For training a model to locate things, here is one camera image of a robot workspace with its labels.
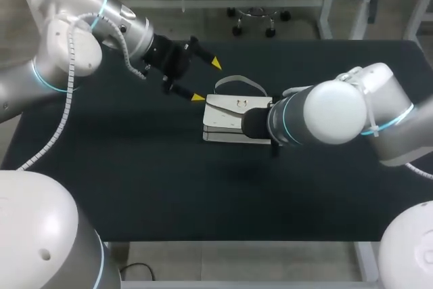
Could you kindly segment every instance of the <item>bag handle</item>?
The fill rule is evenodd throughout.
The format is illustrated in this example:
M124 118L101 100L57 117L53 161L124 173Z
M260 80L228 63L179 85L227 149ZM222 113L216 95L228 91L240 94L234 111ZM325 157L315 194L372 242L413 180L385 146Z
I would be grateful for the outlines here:
M240 82L243 82L243 83L245 83L245 84L247 84L249 86L253 86L254 88L257 88L259 91L261 91L265 97L268 96L268 94L265 91L265 89L263 87L261 87L258 83L254 82L251 79L248 79L248 78L246 78L244 76L241 76L240 74L235 74L233 76L228 76L228 77L225 77L225 78L219 80L215 84L214 94L218 94L217 93L217 88L218 87L220 87L221 85L227 84L227 83L231 83L233 81L240 81Z

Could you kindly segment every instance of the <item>stool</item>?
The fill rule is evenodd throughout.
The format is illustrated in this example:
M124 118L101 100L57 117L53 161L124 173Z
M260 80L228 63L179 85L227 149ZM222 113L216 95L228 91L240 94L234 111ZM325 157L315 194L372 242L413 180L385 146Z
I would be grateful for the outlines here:
M274 37L276 34L275 31L275 21L273 16L278 14L283 22L287 22L292 18L290 12L284 9L271 9L271 8L263 8L263 7L252 7L248 10L236 9L236 8L227 8L227 16L234 17L236 12L240 13L240 17L237 20L237 24L233 27L232 33L234 36L238 37L242 34L242 20L244 17L252 17L252 18L268 18L269 19L269 27L266 29L267 37Z

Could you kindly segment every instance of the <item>handbag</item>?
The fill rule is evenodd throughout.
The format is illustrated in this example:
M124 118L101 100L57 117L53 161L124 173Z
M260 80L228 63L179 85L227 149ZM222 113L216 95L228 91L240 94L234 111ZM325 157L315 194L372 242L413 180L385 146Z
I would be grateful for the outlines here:
M210 94L206 98L203 117L203 139L206 141L271 144L270 139L252 139L242 133L242 116L253 108L268 108L272 97L254 81L244 76L221 79L217 87L232 81L247 83L265 95L264 97Z

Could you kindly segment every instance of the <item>black table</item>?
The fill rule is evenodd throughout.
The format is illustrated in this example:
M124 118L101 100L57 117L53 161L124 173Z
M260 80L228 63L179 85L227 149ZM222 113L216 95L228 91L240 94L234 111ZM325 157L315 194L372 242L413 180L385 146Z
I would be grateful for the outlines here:
M408 41L205 46L224 73L195 61L183 80L203 94L231 74L280 93L376 62L391 67L415 103L432 92L432 69ZM206 143L203 103L162 95L159 73L143 82L116 55L105 58L76 92L61 139L32 169L63 184L105 241L376 241L403 210L433 199L433 182L382 166L361 137L286 148L279 158L269 146ZM16 169L45 145L62 110L60 102L23 113L3 169ZM433 155L415 165L432 172Z

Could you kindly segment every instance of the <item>gray floor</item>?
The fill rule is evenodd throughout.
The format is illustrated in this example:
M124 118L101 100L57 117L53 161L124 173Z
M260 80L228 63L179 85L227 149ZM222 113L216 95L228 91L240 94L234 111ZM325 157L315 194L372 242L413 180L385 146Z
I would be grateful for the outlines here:
M367 39L399 39L416 0L380 0L375 25ZM330 24L335 38L348 37L357 8L356 1L335 0ZM138 11L147 15L159 33L185 39L195 34L201 39L236 40L235 24L222 10ZM314 39L317 31L311 9L292 11L294 19L277 23L278 39ZM249 22L243 39L264 39L266 22ZM427 57L433 60L431 28L420 37ZM25 0L0 0L0 67L30 58L39 42L36 26ZM19 118L0 125L0 159L3 158ZM116 260L146 262L159 280L359 280L360 275L351 243L318 242L171 242L133 243L115 246ZM128 280L149 279L141 267L127 273Z

